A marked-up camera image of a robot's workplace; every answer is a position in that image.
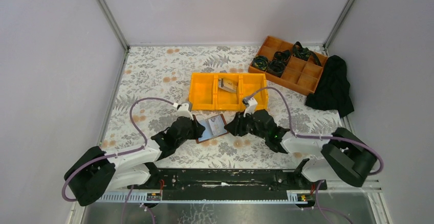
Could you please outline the silver VIP card in holder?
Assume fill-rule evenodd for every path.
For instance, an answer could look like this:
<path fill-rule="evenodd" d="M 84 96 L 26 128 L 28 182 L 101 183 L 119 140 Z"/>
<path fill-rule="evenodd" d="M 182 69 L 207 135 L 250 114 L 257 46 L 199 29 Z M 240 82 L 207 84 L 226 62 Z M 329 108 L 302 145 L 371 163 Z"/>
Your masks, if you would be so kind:
<path fill-rule="evenodd" d="M 224 117 L 222 117 L 221 115 L 209 118 L 208 124 L 213 137 L 219 137 L 227 133 L 227 130 L 224 128 L 226 125 Z"/>

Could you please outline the wooden compartment tray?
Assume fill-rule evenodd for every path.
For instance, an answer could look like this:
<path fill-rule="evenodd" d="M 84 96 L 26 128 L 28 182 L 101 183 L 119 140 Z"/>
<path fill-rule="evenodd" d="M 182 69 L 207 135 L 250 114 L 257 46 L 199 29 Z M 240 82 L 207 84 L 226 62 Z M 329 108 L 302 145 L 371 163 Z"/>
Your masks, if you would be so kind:
<path fill-rule="evenodd" d="M 274 36 L 267 36 L 259 48 L 257 55 L 262 55 L 268 58 L 268 63 L 273 61 L 274 53 L 277 51 L 292 50 L 294 43 L 284 41 Z M 310 57 L 308 61 L 296 58 L 292 55 L 285 68 L 283 75 L 278 78 L 269 73 L 258 70 L 252 66 L 252 62 L 248 67 L 248 72 L 265 74 L 266 79 L 280 86 L 286 87 L 293 91 L 296 91 L 305 96 L 312 94 L 316 91 L 319 83 L 319 79 L 323 73 L 324 66 L 327 62 L 328 56 L 313 51 L 319 58 L 322 66 L 317 66 L 313 57 Z"/>

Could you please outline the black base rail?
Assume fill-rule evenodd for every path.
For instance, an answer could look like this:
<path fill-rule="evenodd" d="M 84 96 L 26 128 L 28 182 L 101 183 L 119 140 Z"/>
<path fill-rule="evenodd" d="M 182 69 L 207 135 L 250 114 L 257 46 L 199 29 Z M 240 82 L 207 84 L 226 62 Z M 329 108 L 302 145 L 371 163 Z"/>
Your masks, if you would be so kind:
<path fill-rule="evenodd" d="M 314 193 L 317 185 L 299 170 L 174 168 L 160 169 L 134 188 L 161 193 L 163 200 L 273 201 L 296 191 Z"/>

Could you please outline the rolled tie green yellow pattern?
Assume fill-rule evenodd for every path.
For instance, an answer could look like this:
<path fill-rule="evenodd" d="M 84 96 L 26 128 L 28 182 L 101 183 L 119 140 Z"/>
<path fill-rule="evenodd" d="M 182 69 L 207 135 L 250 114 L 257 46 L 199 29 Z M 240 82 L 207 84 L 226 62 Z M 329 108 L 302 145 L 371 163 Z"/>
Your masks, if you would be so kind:
<path fill-rule="evenodd" d="M 268 69 L 268 58 L 262 55 L 257 55 L 253 58 L 252 66 L 258 70 L 266 72 Z"/>

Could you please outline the loose dark floral tie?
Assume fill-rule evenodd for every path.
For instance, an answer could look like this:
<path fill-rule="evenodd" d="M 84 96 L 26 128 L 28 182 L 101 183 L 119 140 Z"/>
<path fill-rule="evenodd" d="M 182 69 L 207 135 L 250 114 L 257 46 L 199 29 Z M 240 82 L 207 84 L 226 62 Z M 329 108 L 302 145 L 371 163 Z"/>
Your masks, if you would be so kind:
<path fill-rule="evenodd" d="M 304 48 L 299 41 L 297 41 L 291 50 L 291 53 L 296 58 L 308 61 L 310 57 L 313 57 L 314 62 L 317 66 L 322 66 L 318 56 L 308 48 Z"/>

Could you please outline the yellow plastic bin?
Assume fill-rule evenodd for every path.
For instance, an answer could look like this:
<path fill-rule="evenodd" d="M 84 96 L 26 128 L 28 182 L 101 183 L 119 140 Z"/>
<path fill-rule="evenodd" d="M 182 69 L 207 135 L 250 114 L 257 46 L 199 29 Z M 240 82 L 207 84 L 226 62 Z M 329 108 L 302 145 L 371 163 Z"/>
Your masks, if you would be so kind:
<path fill-rule="evenodd" d="M 223 91 L 218 88 L 218 79 L 219 78 L 228 78 L 234 81 L 237 81 L 239 83 L 240 81 L 240 75 L 234 74 L 234 73 L 219 73 L 217 77 L 217 86 L 216 86 L 216 104 L 215 108 L 216 110 L 232 110 L 232 111 L 238 111 L 241 109 L 242 102 L 240 99 L 240 88 L 238 86 L 237 93 L 229 93 L 226 91 Z"/>
<path fill-rule="evenodd" d="M 192 73 L 188 100 L 193 110 L 215 110 L 215 73 Z"/>
<path fill-rule="evenodd" d="M 240 99 L 246 98 L 254 94 L 257 90 L 267 86 L 267 80 L 265 74 L 258 73 L 244 73 L 240 74 L 240 81 L 238 83 L 240 88 Z M 258 105 L 256 110 L 267 109 L 269 95 L 267 89 L 264 89 L 254 95 L 254 99 Z"/>

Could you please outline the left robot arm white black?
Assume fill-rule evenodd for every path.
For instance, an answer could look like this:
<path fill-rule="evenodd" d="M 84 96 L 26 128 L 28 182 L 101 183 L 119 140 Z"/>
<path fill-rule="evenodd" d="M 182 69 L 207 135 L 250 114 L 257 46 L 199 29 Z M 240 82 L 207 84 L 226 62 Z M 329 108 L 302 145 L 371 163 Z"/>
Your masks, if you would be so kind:
<path fill-rule="evenodd" d="M 155 162 L 174 154 L 187 140 L 201 138 L 205 130 L 195 117 L 178 117 L 145 145 L 112 152 L 94 146 L 64 175 L 62 197 L 87 206 L 111 190 L 155 184 L 160 174 Z"/>

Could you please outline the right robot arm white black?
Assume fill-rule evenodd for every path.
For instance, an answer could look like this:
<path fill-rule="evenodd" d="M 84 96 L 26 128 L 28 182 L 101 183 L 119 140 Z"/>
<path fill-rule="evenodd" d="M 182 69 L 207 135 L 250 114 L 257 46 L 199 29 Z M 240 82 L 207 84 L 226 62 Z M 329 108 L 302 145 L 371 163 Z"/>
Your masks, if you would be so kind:
<path fill-rule="evenodd" d="M 311 182 L 340 179 L 361 187 L 369 175 L 376 174 L 373 170 L 376 163 L 380 164 L 378 171 L 383 168 L 379 154 L 343 127 L 330 135 L 296 133 L 278 126 L 261 109 L 236 113 L 225 129 L 234 136 L 257 136 L 274 152 L 307 154 L 308 158 L 299 164 L 297 171 Z"/>

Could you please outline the rolled tie dark brown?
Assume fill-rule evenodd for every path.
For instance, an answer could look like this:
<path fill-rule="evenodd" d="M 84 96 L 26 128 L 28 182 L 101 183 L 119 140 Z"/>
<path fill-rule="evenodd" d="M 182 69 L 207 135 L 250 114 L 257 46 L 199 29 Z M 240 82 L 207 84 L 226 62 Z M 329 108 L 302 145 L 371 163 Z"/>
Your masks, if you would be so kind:
<path fill-rule="evenodd" d="M 267 73 L 280 78 L 283 75 L 285 68 L 286 66 L 284 62 L 273 60 L 268 63 Z"/>

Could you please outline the rolled tie dark orange pattern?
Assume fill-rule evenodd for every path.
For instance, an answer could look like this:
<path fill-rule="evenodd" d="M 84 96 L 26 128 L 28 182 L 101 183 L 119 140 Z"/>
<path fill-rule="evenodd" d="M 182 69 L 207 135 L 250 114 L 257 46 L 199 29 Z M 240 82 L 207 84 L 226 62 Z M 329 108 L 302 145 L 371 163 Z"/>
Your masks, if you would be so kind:
<path fill-rule="evenodd" d="M 282 62 L 285 65 L 287 65 L 290 57 L 291 57 L 291 51 L 290 50 L 277 51 L 274 53 L 273 61 Z"/>

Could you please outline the black cloth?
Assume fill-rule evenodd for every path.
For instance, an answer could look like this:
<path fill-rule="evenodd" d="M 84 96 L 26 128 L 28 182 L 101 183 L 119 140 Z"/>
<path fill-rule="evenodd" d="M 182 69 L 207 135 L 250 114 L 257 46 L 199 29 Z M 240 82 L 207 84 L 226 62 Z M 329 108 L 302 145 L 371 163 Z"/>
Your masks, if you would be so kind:
<path fill-rule="evenodd" d="M 346 62 L 333 55 L 327 59 L 316 91 L 307 95 L 305 105 L 317 110 L 336 110 L 341 118 L 355 111 L 350 98 Z"/>

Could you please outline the brown leather card holder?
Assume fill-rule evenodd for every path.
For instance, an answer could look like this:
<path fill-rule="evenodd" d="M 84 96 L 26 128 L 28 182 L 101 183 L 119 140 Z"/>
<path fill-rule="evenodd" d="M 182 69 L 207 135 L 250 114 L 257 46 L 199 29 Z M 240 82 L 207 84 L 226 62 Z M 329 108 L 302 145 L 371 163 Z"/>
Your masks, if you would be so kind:
<path fill-rule="evenodd" d="M 200 144 L 209 140 L 213 140 L 217 137 L 228 134 L 225 126 L 227 125 L 223 114 L 216 115 L 204 120 L 199 120 L 199 124 L 205 127 L 202 136 L 196 139 L 196 143 Z"/>

